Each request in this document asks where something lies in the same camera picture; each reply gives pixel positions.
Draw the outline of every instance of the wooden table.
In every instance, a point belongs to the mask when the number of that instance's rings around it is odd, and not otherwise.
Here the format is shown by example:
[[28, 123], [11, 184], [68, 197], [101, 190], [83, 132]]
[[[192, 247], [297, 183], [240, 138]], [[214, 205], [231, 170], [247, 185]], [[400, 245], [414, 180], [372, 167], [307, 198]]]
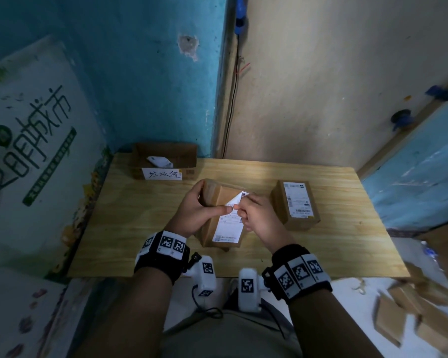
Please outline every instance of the wooden table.
[[[134, 180], [129, 154], [114, 156], [68, 276], [132, 276], [146, 237], [163, 229], [195, 181]], [[196, 180], [216, 179], [269, 195], [278, 179], [310, 181], [321, 222], [293, 232], [333, 278], [409, 276], [353, 168], [199, 158]], [[254, 233], [225, 253], [188, 239], [191, 253], [213, 258], [217, 276], [238, 276], [243, 267], [259, 272], [271, 255]]]

